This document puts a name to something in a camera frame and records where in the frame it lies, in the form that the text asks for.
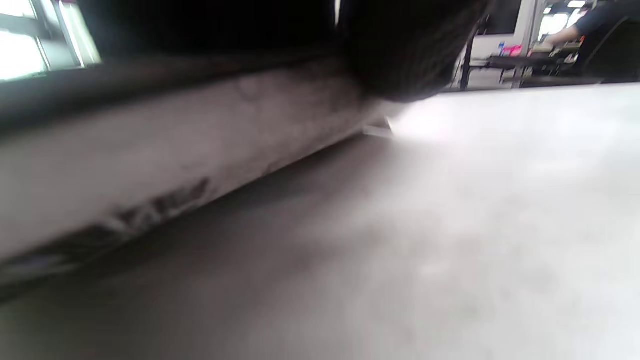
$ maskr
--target ceiling light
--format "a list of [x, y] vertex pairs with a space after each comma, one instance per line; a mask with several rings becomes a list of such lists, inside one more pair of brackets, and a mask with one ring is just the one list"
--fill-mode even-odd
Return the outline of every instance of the ceiling light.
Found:
[[571, 1], [567, 6], [570, 8], [582, 8], [586, 3], [586, 1]]

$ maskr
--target pink object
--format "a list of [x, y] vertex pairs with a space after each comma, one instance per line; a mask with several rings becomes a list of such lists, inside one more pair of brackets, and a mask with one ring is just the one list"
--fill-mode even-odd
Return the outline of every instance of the pink object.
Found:
[[503, 54], [505, 56], [520, 56], [522, 54], [522, 45], [505, 47]]

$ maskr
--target sleeve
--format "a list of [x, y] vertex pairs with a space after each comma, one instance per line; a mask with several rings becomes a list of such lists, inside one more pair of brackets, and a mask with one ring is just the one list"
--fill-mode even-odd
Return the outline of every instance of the sleeve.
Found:
[[575, 27], [581, 36], [589, 35], [600, 26], [617, 20], [619, 12], [617, 6], [611, 4], [600, 6], [578, 20], [575, 23]]

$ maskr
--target gray fabric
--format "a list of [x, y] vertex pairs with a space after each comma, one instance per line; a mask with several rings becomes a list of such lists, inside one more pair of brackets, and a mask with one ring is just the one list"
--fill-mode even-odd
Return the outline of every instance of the gray fabric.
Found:
[[12, 134], [0, 143], [0, 287], [71, 270], [338, 142], [381, 106], [322, 60]]

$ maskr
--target table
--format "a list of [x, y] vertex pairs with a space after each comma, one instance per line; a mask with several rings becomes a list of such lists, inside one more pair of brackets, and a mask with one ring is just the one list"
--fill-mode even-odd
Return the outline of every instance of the table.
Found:
[[3, 305], [0, 357], [637, 359], [639, 95], [418, 103]]
[[504, 77], [504, 73], [509, 70], [515, 70], [516, 74], [521, 73], [520, 78], [524, 76], [524, 72], [528, 68], [542, 67], [545, 65], [556, 65], [559, 59], [549, 58], [546, 54], [536, 53], [532, 56], [489, 56], [485, 59], [471, 59], [469, 62], [465, 62], [463, 67], [468, 67], [467, 71], [463, 71], [463, 78], [461, 80], [460, 88], [467, 89], [470, 77], [470, 71], [473, 69], [498, 69], [500, 73], [500, 82]]

